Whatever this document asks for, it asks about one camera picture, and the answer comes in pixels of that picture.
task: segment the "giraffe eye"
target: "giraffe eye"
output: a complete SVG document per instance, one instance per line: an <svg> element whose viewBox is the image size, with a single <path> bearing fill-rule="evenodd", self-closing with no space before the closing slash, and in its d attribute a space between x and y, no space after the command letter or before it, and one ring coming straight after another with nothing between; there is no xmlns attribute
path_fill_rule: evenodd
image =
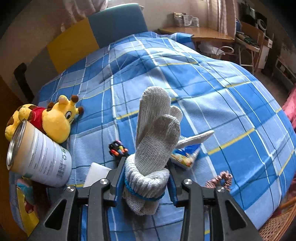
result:
<svg viewBox="0 0 296 241"><path fill-rule="evenodd" d="M72 115L72 112L71 111L68 111L65 115L66 119L69 119Z"/></svg>

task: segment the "yellow stuffed giraffe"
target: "yellow stuffed giraffe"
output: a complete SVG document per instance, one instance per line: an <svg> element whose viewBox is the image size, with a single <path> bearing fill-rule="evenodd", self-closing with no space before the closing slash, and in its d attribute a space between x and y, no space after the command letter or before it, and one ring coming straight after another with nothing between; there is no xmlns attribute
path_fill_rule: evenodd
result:
<svg viewBox="0 0 296 241"><path fill-rule="evenodd" d="M63 143L70 134L71 124L75 116L83 114L83 107L76 108L77 102L77 95L72 95L71 100L61 95L58 102L56 104L50 102L47 109L31 104L23 105L7 123L5 136L8 140L11 140L20 120L26 119L53 141Z"/></svg>

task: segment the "white paper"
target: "white paper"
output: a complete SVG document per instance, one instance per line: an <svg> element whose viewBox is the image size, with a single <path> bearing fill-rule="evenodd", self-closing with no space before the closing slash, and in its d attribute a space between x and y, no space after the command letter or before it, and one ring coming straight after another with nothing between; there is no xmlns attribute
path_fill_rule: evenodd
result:
<svg viewBox="0 0 296 241"><path fill-rule="evenodd" d="M83 187L89 187L96 181L106 178L111 169L93 162L89 168L89 173L86 176Z"/></svg>

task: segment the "tin can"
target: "tin can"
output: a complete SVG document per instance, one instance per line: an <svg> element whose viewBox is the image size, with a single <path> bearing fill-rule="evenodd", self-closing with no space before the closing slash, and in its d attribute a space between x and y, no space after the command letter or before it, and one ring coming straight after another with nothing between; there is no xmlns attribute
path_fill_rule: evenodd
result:
<svg viewBox="0 0 296 241"><path fill-rule="evenodd" d="M72 158L68 150L24 119L10 141L6 165L33 181L61 187L69 180Z"/></svg>

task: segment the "can rim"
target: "can rim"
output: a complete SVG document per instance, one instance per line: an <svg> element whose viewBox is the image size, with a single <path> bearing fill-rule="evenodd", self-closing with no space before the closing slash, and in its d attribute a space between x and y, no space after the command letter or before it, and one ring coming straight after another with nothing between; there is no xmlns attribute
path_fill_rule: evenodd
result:
<svg viewBox="0 0 296 241"><path fill-rule="evenodd" d="M6 166L8 170L10 170L11 166L14 163L14 156L17 150L19 149L22 139L24 137L26 125L27 125L26 119L23 119L22 121L20 121L11 138L8 152L7 152L7 158L6 158Z"/></svg>

